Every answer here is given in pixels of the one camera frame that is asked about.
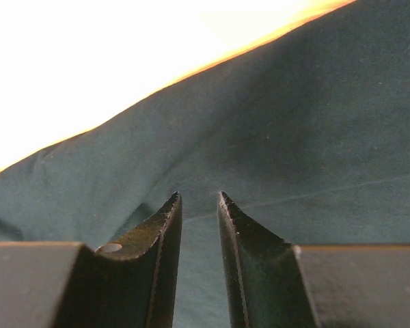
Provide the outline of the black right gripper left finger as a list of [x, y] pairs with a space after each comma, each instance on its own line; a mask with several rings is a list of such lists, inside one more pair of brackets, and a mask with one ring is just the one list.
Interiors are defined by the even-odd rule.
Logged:
[[98, 249], [0, 242], [0, 327], [171, 327], [181, 232], [174, 193]]

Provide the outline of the black t-shirt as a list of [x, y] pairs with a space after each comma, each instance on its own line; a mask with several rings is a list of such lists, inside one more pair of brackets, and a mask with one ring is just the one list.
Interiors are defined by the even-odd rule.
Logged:
[[98, 247], [173, 192], [175, 327], [228, 327], [225, 191], [293, 243], [410, 243], [410, 1], [355, 1], [0, 173], [0, 241]]

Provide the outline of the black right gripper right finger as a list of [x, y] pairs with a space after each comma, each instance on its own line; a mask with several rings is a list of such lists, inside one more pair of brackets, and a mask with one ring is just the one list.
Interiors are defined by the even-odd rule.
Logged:
[[410, 245], [296, 245], [220, 193], [232, 327], [410, 327]]

